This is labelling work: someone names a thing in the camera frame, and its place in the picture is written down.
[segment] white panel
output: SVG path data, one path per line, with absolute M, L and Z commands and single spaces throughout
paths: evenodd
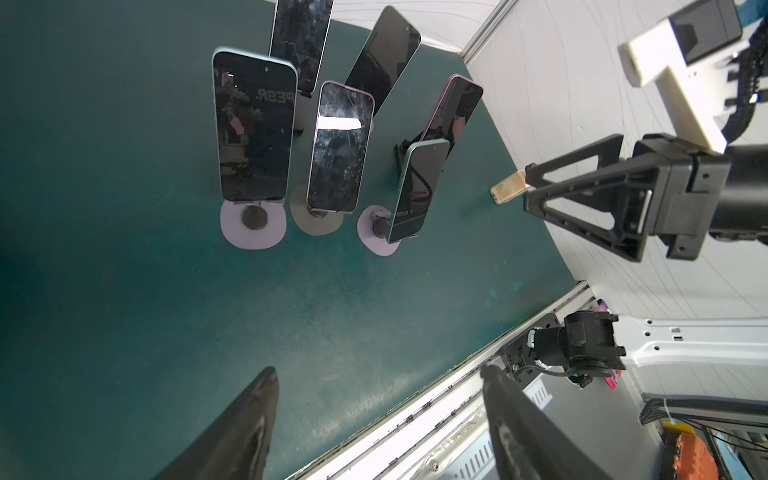
M 616 47 L 688 3 L 521 0 L 468 65 L 485 87 L 483 101 L 514 159 L 509 173 L 609 134 L 624 135 L 623 157 L 631 155 L 634 142 L 646 133 L 673 134 L 657 89 L 629 85 Z M 768 143 L 768 106 L 757 108 L 737 143 Z M 585 163 L 555 172 L 554 178 L 594 167 L 594 162 Z M 564 210 L 595 222 L 581 206 Z M 768 315 L 768 247 L 761 243 L 707 239 L 699 259 L 687 262 L 666 259 L 666 247 L 653 237 L 643 262 L 632 263 L 561 228 L 547 227 L 574 278 L 588 280 L 594 295 L 614 312 L 657 318 Z M 744 398 L 760 392 L 740 386 L 737 379 L 745 380 L 738 369 L 718 370 L 725 380 L 706 384 L 703 379 L 712 378 L 713 372 L 701 368 L 645 367 L 633 374 L 644 392 L 711 391 Z M 741 370 L 764 394 L 768 377 Z
M 335 0 L 331 18 L 370 30 L 384 7 L 392 5 L 419 30 L 425 45 L 458 52 L 480 29 L 497 3 L 497 0 Z

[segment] phone screen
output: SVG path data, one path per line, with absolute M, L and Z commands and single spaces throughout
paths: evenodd
M 464 133 L 464 128 L 482 98 L 482 87 L 469 79 L 454 75 L 442 92 L 435 113 L 424 130 L 422 141 L 445 138 L 451 142 L 448 153 Z
M 389 243 L 415 235 L 422 229 L 449 150 L 450 143 L 446 139 L 420 141 L 409 147 L 400 178 L 400 198 L 389 221 Z
M 288 187 L 296 70 L 231 51 L 214 55 L 221 194 L 281 200 Z
M 278 0 L 270 57 L 283 58 L 299 72 L 298 90 L 311 94 L 331 22 L 333 0 Z
M 382 10 L 346 84 L 373 95 L 379 111 L 422 42 L 422 36 L 392 6 Z
M 333 81 L 320 87 L 309 208 L 352 212 L 357 207 L 373 107 L 373 97 L 364 91 Z

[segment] green tabletop surface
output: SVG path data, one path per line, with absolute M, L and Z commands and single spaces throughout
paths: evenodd
M 421 236 L 386 258 L 360 243 L 359 213 L 394 207 L 393 146 L 467 75 L 426 46 L 376 115 L 341 228 L 310 237 L 286 206 L 276 247 L 229 245 L 211 55 L 267 53 L 273 9 L 0 2 L 0 477 L 149 478 L 271 365 L 265 478 L 285 478 L 573 286 L 521 200 L 493 203 L 515 168 L 482 104 Z M 319 83 L 344 82 L 367 35 L 333 22 Z

